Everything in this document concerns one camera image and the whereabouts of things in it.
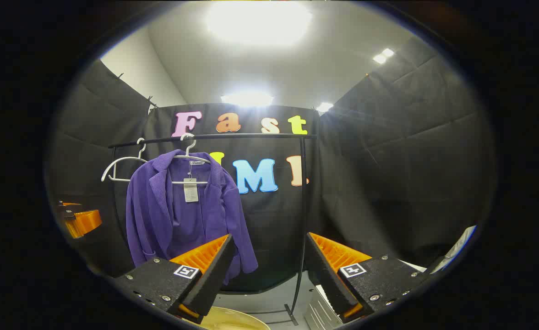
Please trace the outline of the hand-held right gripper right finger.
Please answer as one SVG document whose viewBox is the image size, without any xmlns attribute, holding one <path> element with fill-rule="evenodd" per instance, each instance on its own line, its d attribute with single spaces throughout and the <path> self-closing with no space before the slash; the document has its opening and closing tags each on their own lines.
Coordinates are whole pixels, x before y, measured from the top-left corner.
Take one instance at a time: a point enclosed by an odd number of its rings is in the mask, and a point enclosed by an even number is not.
<svg viewBox="0 0 539 330">
<path fill-rule="evenodd" d="M 399 259 L 372 257 L 312 232 L 305 235 L 305 247 L 305 265 L 343 324 L 403 301 L 429 276 Z"/>
</svg>

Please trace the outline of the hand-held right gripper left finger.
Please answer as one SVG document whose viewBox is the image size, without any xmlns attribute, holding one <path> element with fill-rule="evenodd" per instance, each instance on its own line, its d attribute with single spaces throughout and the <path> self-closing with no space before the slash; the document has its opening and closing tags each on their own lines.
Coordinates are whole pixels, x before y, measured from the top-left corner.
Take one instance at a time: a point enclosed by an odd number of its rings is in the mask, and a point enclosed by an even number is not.
<svg viewBox="0 0 539 330">
<path fill-rule="evenodd" d="M 114 278 L 113 286 L 141 305 L 200 324 L 223 286 L 235 249 L 227 234 L 171 260 L 154 257 Z"/>
</svg>

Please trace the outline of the purple ribbed jacket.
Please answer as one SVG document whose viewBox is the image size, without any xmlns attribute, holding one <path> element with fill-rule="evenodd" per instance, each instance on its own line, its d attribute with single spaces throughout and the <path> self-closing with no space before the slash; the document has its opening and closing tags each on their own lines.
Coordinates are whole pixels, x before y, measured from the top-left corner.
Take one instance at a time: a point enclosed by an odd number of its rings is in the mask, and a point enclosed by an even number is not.
<svg viewBox="0 0 539 330">
<path fill-rule="evenodd" d="M 231 175 L 205 152 L 181 149 L 144 163 L 131 176 L 125 203 L 127 240 L 135 266 L 173 259 L 230 234 L 236 250 L 224 284 L 258 268 L 240 193 Z"/>
</svg>

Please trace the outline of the white plastic clothes hanger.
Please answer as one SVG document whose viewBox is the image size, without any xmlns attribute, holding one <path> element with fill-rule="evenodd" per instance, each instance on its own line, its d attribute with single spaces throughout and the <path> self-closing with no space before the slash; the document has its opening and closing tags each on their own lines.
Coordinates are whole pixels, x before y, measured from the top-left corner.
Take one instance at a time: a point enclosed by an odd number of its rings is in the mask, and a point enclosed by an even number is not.
<svg viewBox="0 0 539 330">
<path fill-rule="evenodd" d="M 172 184 L 175 184 L 175 185 L 206 185 L 208 182 L 206 181 L 197 181 L 196 178 L 193 177 L 192 175 L 192 161 L 198 161 L 198 162 L 201 162 L 201 163 L 206 163 L 206 164 L 210 164 L 211 161 L 209 161 L 208 159 L 205 159 L 205 158 L 201 158 L 201 157 L 196 157 L 194 155 L 190 155 L 190 150 L 192 148 L 194 148 L 194 146 L 196 146 L 196 139 L 195 139 L 195 135 L 192 134 L 192 133 L 184 133 L 182 136 L 180 136 L 180 141 L 184 141 L 184 140 L 192 140 L 192 144 L 188 145 L 187 148 L 185 149 L 185 152 L 184 152 L 184 155 L 175 155 L 174 158 L 175 159 L 188 159 L 190 161 L 188 161 L 188 171 L 187 171 L 187 177 L 183 179 L 183 181 L 172 181 Z"/>
<path fill-rule="evenodd" d="M 139 161 L 139 162 L 142 162 L 143 164 L 144 163 L 147 163 L 148 160 L 147 159 L 144 159 L 142 156 L 143 156 L 143 152 L 146 150 L 146 140 L 145 138 L 138 138 L 137 141 L 135 142 L 135 145 L 143 145 L 142 148 L 139 149 L 139 152 L 138 152 L 138 155 L 137 157 L 134 157 L 134 156 L 126 156 L 126 157 L 121 157 L 121 158 L 117 158 L 117 159 L 114 159 L 107 167 L 106 169 L 104 169 L 103 173 L 102 173 L 102 176 L 100 178 L 100 181 L 101 182 L 104 182 L 106 180 L 106 178 L 108 178 L 111 182 L 130 182 L 131 179 L 130 178 L 120 178 L 120 177 L 117 177 L 117 165 L 123 161 Z"/>
</svg>

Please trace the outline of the black metal clothes rack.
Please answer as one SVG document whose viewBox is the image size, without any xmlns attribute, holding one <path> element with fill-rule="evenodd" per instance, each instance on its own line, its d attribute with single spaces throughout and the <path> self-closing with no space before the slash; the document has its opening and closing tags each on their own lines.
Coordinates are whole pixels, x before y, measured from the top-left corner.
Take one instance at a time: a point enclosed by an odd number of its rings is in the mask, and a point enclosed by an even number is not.
<svg viewBox="0 0 539 330">
<path fill-rule="evenodd" d="M 300 292 L 301 287 L 301 280 L 303 277 L 303 268 L 304 268 L 304 261 L 305 261 L 305 234 L 308 231 L 308 216 L 307 216 L 307 181 L 306 181 L 306 175 L 307 175 L 307 168 L 306 168 L 306 144 L 305 140 L 307 139 L 315 139 L 317 136 L 315 134 L 263 134 L 263 133 L 231 133 L 231 134 L 196 134 L 195 139 L 196 140 L 213 140 L 213 139 L 261 139 L 261 138 L 269 138 L 269 139 L 294 139 L 299 141 L 300 145 L 300 152 L 301 152 L 301 173 L 303 176 L 303 183 L 301 186 L 301 217 L 300 217 L 300 233 L 301 233 L 301 251 L 300 251 L 300 259 L 298 261 L 298 270 L 296 275 L 296 290 L 294 291 L 293 295 L 293 302 L 291 305 L 285 304 L 284 309 L 277 310 L 277 311 L 269 311 L 269 312 L 262 312 L 262 313 L 251 313 L 251 315 L 254 314 L 277 314 L 277 313 L 287 313 L 288 319 L 285 321 L 276 321 L 276 322 L 268 322 L 269 325 L 277 325 L 277 324 L 287 324 L 291 323 L 295 330 L 301 330 L 301 319 L 296 319 L 296 316 L 294 314 L 294 310 L 296 307 L 297 299 Z M 177 142 L 180 140 L 180 137 L 164 137 L 164 138 L 156 138 L 156 139 L 148 139 L 146 140 L 146 144 L 152 144 L 152 143 L 166 143 L 166 142 Z M 113 160 L 114 160 L 114 154 L 116 152 L 117 148 L 124 148 L 127 146 L 134 146 L 135 142 L 129 142 L 129 143 L 119 143 L 119 144 L 113 144 L 108 146 L 109 149 L 113 150 Z"/>
</svg>

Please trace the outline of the black backdrop cloth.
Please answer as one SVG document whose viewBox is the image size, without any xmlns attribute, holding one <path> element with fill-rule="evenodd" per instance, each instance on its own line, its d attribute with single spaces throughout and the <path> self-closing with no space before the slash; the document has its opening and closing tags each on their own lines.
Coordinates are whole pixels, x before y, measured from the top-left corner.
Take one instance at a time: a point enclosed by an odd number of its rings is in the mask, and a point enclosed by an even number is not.
<svg viewBox="0 0 539 330">
<path fill-rule="evenodd" d="M 134 265 L 125 182 L 101 182 L 108 146 L 192 134 L 315 134 L 305 140 L 308 230 L 363 253 L 428 267 L 485 216 L 495 148 L 477 95 L 443 54 L 413 36 L 388 62 L 355 79 L 320 115 L 309 107 L 147 101 L 96 61 L 62 103 L 43 156 L 48 196 L 98 209 L 103 223 L 74 247 L 100 272 Z M 199 140 L 241 185 L 258 268 L 223 286 L 257 294 L 293 278 L 301 251 L 301 152 L 294 139 Z"/>
</svg>

